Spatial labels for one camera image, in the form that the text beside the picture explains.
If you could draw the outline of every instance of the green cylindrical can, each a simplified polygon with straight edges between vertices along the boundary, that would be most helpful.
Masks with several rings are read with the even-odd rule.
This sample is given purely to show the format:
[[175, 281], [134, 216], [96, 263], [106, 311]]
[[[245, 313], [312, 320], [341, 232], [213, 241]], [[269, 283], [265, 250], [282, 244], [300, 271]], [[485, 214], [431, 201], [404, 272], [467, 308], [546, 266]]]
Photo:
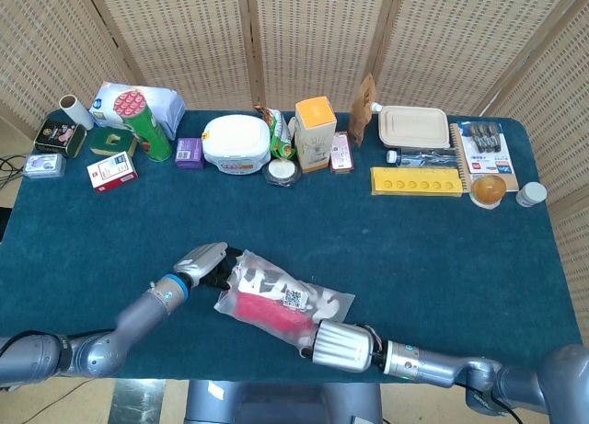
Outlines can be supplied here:
[[145, 152], [152, 160], [166, 160], [172, 154], [172, 145], [140, 91], [125, 91], [115, 99], [113, 109], [141, 138]]

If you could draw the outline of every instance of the woven room divider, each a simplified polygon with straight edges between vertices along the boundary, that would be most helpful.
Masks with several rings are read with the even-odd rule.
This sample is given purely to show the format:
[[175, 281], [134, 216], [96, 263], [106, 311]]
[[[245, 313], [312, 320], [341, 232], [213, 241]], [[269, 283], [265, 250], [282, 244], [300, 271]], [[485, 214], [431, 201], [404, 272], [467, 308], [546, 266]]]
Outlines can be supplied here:
[[383, 104], [528, 129], [589, 342], [587, 0], [0, 0], [0, 118], [31, 136], [66, 93], [167, 86], [189, 109]]

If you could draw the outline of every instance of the purple box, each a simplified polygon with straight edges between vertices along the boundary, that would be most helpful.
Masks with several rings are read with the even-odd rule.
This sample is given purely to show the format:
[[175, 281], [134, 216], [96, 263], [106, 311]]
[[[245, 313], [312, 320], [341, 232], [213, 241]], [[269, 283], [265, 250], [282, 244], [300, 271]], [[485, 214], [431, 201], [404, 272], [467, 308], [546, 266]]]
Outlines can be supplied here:
[[176, 165], [179, 168], [203, 169], [202, 140], [199, 137], [178, 139]]

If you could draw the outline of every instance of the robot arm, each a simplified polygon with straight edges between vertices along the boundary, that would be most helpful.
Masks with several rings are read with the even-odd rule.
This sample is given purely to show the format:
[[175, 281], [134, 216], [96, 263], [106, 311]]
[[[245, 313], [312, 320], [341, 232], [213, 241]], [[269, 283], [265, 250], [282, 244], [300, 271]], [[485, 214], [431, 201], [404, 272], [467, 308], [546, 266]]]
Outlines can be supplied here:
[[383, 342], [371, 327], [323, 320], [313, 347], [301, 354], [348, 372], [363, 372], [374, 364], [387, 375], [416, 383], [463, 385], [467, 405], [484, 415], [523, 407], [547, 413], [551, 424], [589, 424], [589, 350], [581, 345], [552, 352], [533, 372], [486, 358], [457, 358]]
[[223, 284], [231, 270], [227, 252], [237, 252], [227, 243], [193, 249], [122, 311], [117, 326], [83, 336], [66, 337], [29, 331], [13, 338], [0, 338], [0, 386], [37, 383], [51, 376], [111, 376], [124, 364], [133, 345], [162, 323], [188, 300], [200, 282]]

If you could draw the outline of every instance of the qr code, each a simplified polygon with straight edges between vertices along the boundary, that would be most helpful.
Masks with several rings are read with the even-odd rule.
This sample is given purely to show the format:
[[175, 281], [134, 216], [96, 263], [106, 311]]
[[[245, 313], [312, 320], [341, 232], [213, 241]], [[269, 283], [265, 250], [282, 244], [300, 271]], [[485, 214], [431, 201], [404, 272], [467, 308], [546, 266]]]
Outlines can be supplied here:
[[283, 305], [286, 307], [292, 307], [294, 309], [304, 309], [306, 305], [307, 295], [300, 291], [293, 289], [287, 289], [284, 294]]

